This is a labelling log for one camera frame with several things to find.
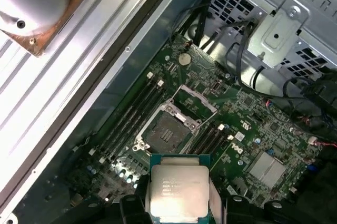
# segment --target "motherboard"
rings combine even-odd
[[[133,193],[148,173],[151,153],[210,154],[210,177],[219,194],[239,194],[262,206],[295,193],[295,183],[320,150],[308,137],[178,35],[91,136],[66,181],[77,197],[108,201]]]

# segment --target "dimm slot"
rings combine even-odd
[[[207,148],[211,139],[216,138],[218,136],[218,133],[219,131],[213,130],[213,132],[206,137],[203,144],[201,144],[200,147],[195,151],[195,154],[201,154],[205,150],[205,148]]]
[[[133,121],[134,117],[137,117],[137,114],[141,112],[139,108],[141,109],[143,104],[147,103],[147,99],[150,97],[152,98],[152,95],[156,92],[157,88],[156,85],[152,86],[152,89],[146,94],[145,98],[142,99],[142,101],[138,104],[137,107],[133,107],[132,114],[128,116],[128,119],[123,121],[123,123],[120,123],[118,128],[114,130],[117,134],[114,134],[112,141],[109,142],[108,146],[105,148],[104,153],[108,154],[111,150],[111,147],[115,145],[115,142],[119,139],[120,135],[122,135],[125,130],[127,130],[128,125]]]
[[[128,143],[129,139],[140,129],[141,124],[146,120],[146,118],[152,114],[152,111],[156,109],[156,104],[159,104],[161,101],[161,97],[163,96],[164,91],[160,90],[159,92],[155,93],[153,98],[150,99],[144,109],[141,111],[141,114],[137,116],[135,121],[132,121],[132,127],[126,133],[125,136],[122,136],[120,140],[122,141],[116,150],[113,150],[110,154],[110,157],[116,153],[122,151],[123,147]]]
[[[199,145],[203,142],[203,139],[206,137],[206,135],[209,134],[209,132],[214,129],[214,125],[209,125],[201,134],[200,137],[198,137],[198,140],[193,144],[193,147],[188,152],[188,154],[193,154],[195,149],[199,147]]]
[[[215,128],[213,127],[211,131],[201,139],[200,144],[196,146],[194,154],[198,154],[202,149],[204,149],[205,145],[207,144],[207,140],[209,139],[209,137],[212,137],[215,132]]]
[[[203,154],[210,154],[210,150],[217,145],[221,139],[223,138],[223,134],[221,132],[219,132],[219,134],[217,135],[217,137],[214,137],[210,144],[208,144],[207,148],[202,152]]]
[[[108,136],[105,138],[105,140],[101,143],[101,147],[100,149],[102,150],[105,147],[105,144],[107,142],[109,142],[111,136],[114,134],[114,132],[117,130],[117,127],[120,125],[123,125],[122,122],[125,121],[125,119],[128,118],[129,114],[133,111],[133,107],[136,106],[138,107],[139,102],[141,102],[144,98],[145,95],[148,94],[148,91],[151,87],[155,86],[154,85],[154,81],[150,80],[148,82],[146,82],[145,86],[142,86],[142,90],[141,92],[136,96],[136,99],[132,100],[127,106],[126,108],[121,112],[122,117],[120,120],[118,120],[118,123],[114,124],[113,127],[110,130],[110,133],[108,134]]]
[[[223,135],[221,139],[210,149],[210,154],[214,154],[215,150],[222,144],[226,142],[226,135]]]

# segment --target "chipset heatsink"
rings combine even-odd
[[[151,169],[151,215],[161,223],[197,223],[209,211],[206,166],[155,165]]]
[[[261,151],[247,171],[269,188],[273,188],[285,169],[285,166],[277,159]]]

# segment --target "metal bracket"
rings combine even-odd
[[[277,66],[297,42],[299,30],[308,18],[305,7],[295,0],[285,0],[277,12],[268,15],[255,29],[248,51],[269,67]]]

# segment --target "ram slot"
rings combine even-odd
[[[225,136],[222,133],[219,133],[217,137],[214,137],[208,147],[202,152],[203,154],[211,154],[214,149],[223,141]]]
[[[120,142],[118,147],[115,150],[110,149],[110,159],[112,158],[113,154],[119,154],[125,145],[129,142],[129,140],[134,136],[134,134],[139,131],[144,120],[146,120],[146,118],[152,114],[152,111],[155,110],[156,107],[160,104],[163,93],[163,90],[156,92],[151,97],[151,99],[147,101],[147,104],[140,111],[140,113],[138,113],[137,117],[134,117],[134,120],[131,121],[132,126],[128,128],[128,130],[126,130],[118,139],[118,142]]]
[[[203,144],[195,151],[195,154],[202,154],[210,142],[216,138],[218,134],[218,130],[213,130],[213,132],[204,140]]]
[[[130,127],[130,123],[134,121],[134,118],[137,117],[137,115],[142,111],[142,107],[147,104],[148,99],[151,99],[152,96],[157,92],[156,85],[152,86],[150,91],[146,94],[146,96],[137,104],[137,106],[134,106],[132,108],[131,114],[127,117],[126,120],[123,120],[123,123],[119,123],[118,127],[112,131],[111,138],[112,140],[108,143],[107,147],[104,150],[105,154],[108,154],[111,152],[111,148],[118,143],[118,139],[120,138],[125,131],[128,130]]]
[[[206,147],[206,145],[208,144],[208,139],[209,139],[210,137],[213,137],[215,133],[216,133],[215,128],[212,128],[211,132],[208,133],[205,137],[203,137],[203,138],[201,139],[200,144],[199,144],[198,146],[196,146],[196,149],[195,149],[195,151],[194,151],[194,154],[200,153],[200,152]]]
[[[206,128],[200,137],[198,137],[198,140],[193,144],[192,148],[188,152],[188,154],[193,154],[194,151],[200,146],[200,144],[203,143],[203,140],[206,138],[206,136],[214,129],[213,125],[210,125],[208,128]]]
[[[146,95],[148,95],[148,92],[150,91],[150,89],[154,89],[155,88],[155,82],[150,80],[148,82],[146,82],[146,85],[142,86],[142,90],[137,93],[135,96],[136,98],[134,100],[132,100],[127,106],[126,108],[121,112],[122,117],[118,120],[118,123],[115,123],[113,125],[113,127],[110,130],[109,135],[105,138],[105,140],[101,143],[101,150],[104,150],[106,148],[106,144],[110,143],[110,139],[111,137],[113,137],[114,133],[118,130],[120,130],[120,128],[123,126],[125,120],[128,120],[128,118],[130,117],[130,114],[134,111],[135,108],[139,107],[140,102],[142,102],[144,100],[144,97]]]

